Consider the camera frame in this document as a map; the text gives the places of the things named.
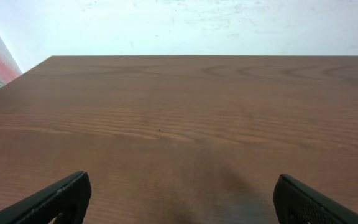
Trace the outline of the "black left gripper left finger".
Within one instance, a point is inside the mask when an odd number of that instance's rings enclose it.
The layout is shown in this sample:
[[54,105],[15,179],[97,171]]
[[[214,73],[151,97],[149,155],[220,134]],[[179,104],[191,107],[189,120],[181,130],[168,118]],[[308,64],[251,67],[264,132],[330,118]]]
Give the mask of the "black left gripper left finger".
[[88,173],[77,171],[0,211],[0,224],[82,224],[91,198]]

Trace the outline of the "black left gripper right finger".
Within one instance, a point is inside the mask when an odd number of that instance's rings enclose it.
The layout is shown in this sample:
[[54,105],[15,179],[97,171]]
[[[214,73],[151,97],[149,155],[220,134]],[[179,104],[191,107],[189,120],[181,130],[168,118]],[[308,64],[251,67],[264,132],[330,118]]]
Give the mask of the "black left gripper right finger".
[[290,175],[279,176],[273,203],[280,224],[358,224],[358,214]]

